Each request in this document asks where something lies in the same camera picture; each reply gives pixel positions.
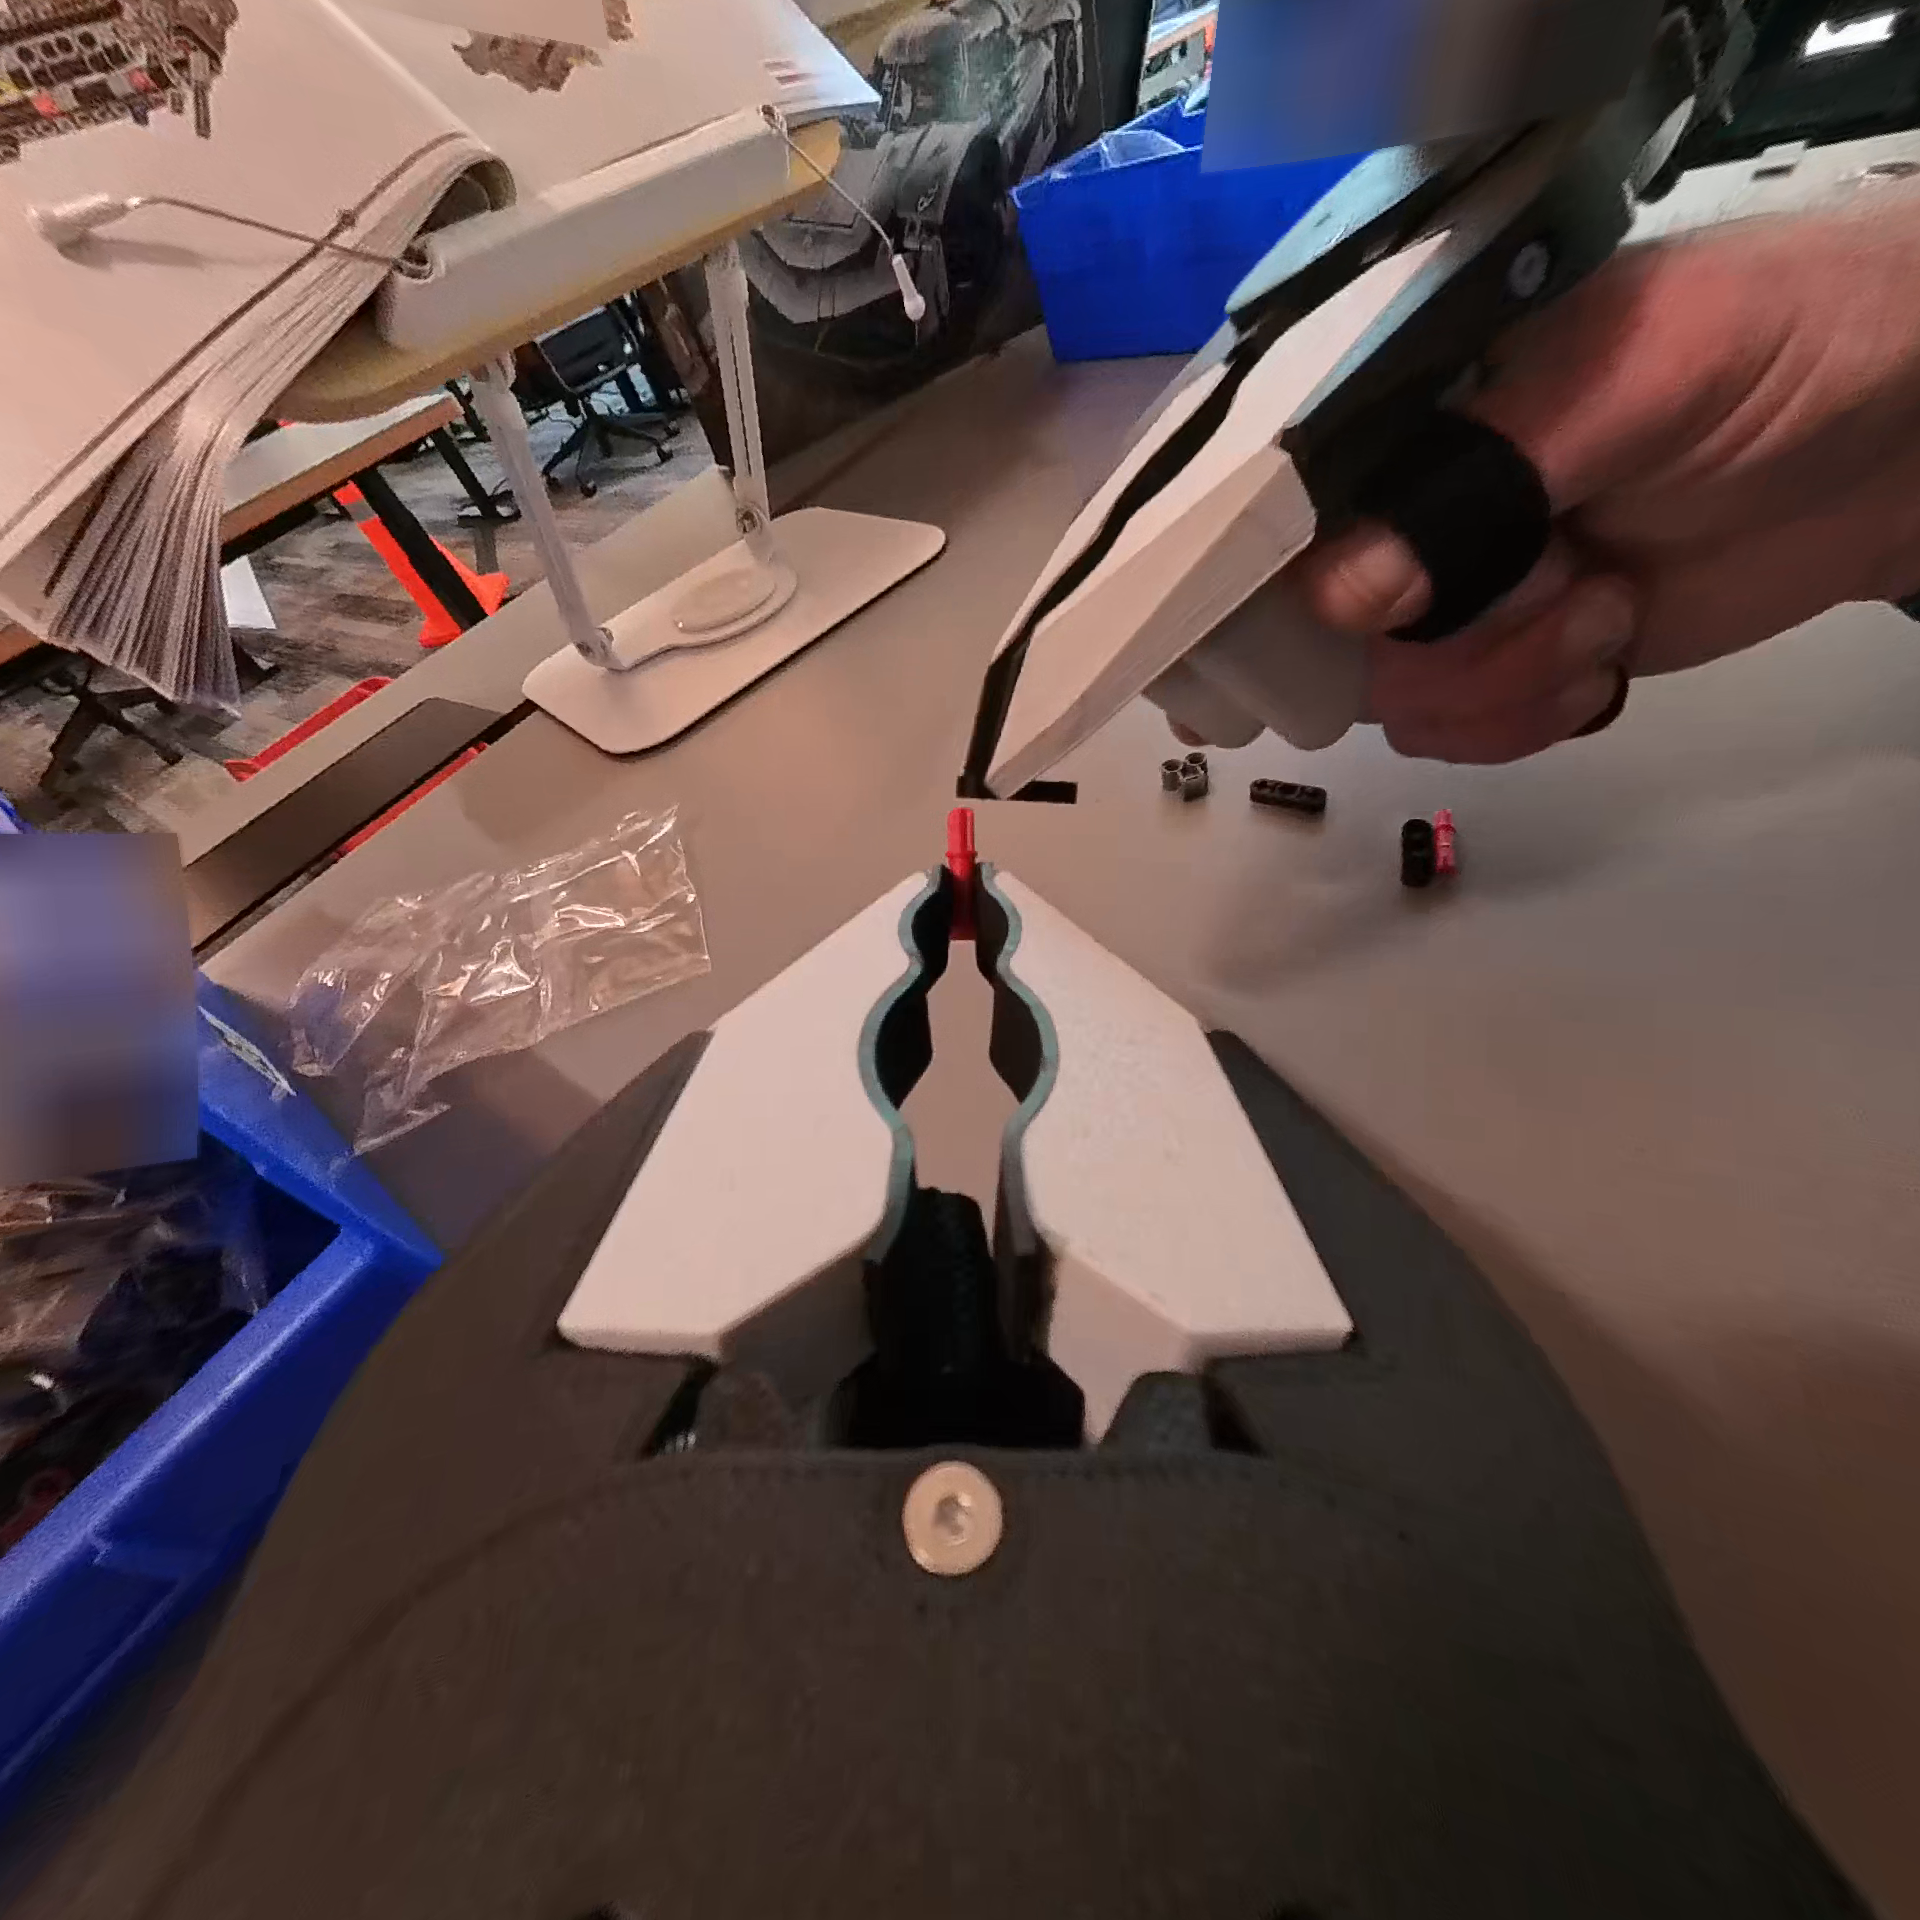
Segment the bags of lego parts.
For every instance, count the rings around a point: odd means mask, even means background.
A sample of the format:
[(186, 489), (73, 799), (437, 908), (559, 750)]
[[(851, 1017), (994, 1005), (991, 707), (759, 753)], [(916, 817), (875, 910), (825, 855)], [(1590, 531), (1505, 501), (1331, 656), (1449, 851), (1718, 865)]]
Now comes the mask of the bags of lego parts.
[(3, 1552), (341, 1228), (203, 1137), (191, 1161), (3, 1191)]

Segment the person's right hand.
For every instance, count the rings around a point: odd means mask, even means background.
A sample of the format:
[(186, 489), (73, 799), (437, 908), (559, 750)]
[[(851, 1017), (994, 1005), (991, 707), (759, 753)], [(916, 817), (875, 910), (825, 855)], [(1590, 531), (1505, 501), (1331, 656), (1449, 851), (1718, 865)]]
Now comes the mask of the person's right hand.
[(1365, 640), (1362, 718), (1405, 758), (1511, 763), (1604, 729), (1629, 681), (1918, 587), (1918, 187), (1613, 255), (1515, 327), (1463, 399), (1543, 477), (1524, 584), (1434, 645), (1415, 552), (1378, 523), (1298, 587)]

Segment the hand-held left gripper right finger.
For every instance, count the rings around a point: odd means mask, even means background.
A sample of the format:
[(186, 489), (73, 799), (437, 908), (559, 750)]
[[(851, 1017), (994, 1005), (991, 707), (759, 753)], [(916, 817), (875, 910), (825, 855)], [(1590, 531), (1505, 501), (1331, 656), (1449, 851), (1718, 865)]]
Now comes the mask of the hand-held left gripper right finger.
[(1337, 1353), (1354, 1317), (1206, 1028), (1001, 865), (975, 879), (1014, 1334), (1098, 1443), (1153, 1376)]

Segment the black office chair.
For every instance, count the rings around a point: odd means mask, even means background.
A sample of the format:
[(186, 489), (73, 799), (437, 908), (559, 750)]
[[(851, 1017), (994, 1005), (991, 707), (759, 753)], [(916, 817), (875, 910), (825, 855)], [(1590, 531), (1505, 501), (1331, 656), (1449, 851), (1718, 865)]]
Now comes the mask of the black office chair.
[(598, 303), (581, 319), (533, 339), (521, 352), (526, 390), (539, 411), (563, 409), (571, 430), (542, 473), (550, 483), (571, 464), (571, 484), (595, 499), (601, 470), (619, 444), (669, 464), (678, 449), (678, 376), (641, 321), (628, 294)]

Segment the lego instruction book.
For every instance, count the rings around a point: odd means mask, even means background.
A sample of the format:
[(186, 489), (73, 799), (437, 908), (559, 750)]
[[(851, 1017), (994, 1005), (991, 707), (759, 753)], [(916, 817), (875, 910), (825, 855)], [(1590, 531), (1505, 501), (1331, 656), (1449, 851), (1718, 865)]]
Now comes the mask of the lego instruction book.
[(801, 5), (4, 5), (4, 615), (239, 697), (228, 465), (364, 310), (470, 364), (881, 94)]

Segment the white book stand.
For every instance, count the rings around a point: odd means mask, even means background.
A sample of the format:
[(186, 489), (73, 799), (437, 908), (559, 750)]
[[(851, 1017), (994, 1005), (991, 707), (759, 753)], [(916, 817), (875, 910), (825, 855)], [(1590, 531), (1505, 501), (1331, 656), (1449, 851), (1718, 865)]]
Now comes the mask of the white book stand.
[[(407, 255), (375, 255), (391, 273), (370, 321), (347, 327), (313, 366), (414, 387), (437, 369), (468, 375), (566, 632), (566, 647), (530, 672), (524, 693), (601, 751), (645, 751), (683, 733), (945, 548), (945, 535), (924, 520), (814, 510), (777, 518), (770, 510), (737, 240), (793, 171), (831, 187), (831, 164), (764, 102), (428, 232)], [(695, 243), (710, 243), (705, 280), (737, 539), (596, 620), (513, 395), (513, 349), (550, 317), (573, 319), (595, 303), (591, 278), (669, 269)]]

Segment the table with orange legs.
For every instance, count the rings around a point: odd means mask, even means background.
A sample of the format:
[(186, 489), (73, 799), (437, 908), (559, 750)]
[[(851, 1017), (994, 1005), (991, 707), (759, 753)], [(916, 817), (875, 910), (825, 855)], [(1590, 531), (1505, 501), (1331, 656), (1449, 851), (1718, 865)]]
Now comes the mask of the table with orange legs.
[(451, 395), (347, 423), (266, 423), (233, 462), (225, 604), (235, 708), (190, 711), (4, 616), (4, 799), (27, 824), (180, 829), (513, 593), (507, 516), (454, 436)]

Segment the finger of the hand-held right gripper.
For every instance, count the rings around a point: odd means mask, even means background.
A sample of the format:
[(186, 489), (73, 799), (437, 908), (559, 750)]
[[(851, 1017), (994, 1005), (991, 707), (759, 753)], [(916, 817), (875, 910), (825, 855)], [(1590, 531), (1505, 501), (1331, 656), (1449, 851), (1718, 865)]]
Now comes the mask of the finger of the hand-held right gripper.
[(1033, 632), (1046, 612), (1055, 611), (1108, 557), (1127, 523), (1172, 484), (1174, 475), (1197, 456), (1201, 448), (1221, 427), (1241, 379), (1231, 369), (1237, 343), (1234, 325), (1221, 321), (1205, 349), (1191, 359), (1147, 415), (1135, 423), (1135, 431), (1115, 468), (1093, 492), (1084, 510), (1070, 520), (1068, 535), (1046, 557), (994, 647), (975, 697), (956, 798), (994, 798), (990, 771), (1001, 748)]
[(1306, 552), (1317, 512), (1282, 430), (1449, 246), (1449, 228), (1426, 232), (1274, 343), (1237, 343), (1241, 379), (1221, 427), (1033, 632), (991, 790), (1043, 779)]

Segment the blue plastic bin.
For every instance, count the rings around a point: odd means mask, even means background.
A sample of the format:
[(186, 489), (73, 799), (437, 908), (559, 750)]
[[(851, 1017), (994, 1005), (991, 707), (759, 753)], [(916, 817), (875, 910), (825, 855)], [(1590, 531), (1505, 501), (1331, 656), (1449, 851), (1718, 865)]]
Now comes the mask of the blue plastic bin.
[(441, 1263), (309, 1092), (279, 1089), (255, 1008), (198, 981), (201, 1131), (261, 1188), (268, 1302), (3, 1564), (3, 1806), (251, 1552), (353, 1371)]
[(1060, 364), (1197, 352), (1227, 301), (1359, 156), (1210, 166), (1206, 110), (1170, 100), (1130, 125), (1172, 132), (1191, 159), (1062, 175), (1014, 195), (1017, 230)]

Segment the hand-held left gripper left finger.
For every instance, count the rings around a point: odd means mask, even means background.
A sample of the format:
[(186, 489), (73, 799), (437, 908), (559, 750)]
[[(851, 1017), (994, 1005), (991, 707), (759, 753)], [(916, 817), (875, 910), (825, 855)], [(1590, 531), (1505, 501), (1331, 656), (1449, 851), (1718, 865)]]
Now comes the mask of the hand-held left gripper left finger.
[(570, 1345), (868, 1358), (950, 913), (945, 871), (910, 875), (718, 1020), (559, 1309)]

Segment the wall poster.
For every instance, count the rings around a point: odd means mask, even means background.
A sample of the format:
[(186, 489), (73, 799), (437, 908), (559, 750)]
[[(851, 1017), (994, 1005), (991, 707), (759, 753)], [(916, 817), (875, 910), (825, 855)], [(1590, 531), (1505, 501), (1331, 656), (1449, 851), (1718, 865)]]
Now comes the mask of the wall poster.
[(866, 409), (1041, 321), (1014, 191), (1132, 119), (1147, 1), (843, 5), (877, 108), (831, 184), (741, 243), (779, 406)]

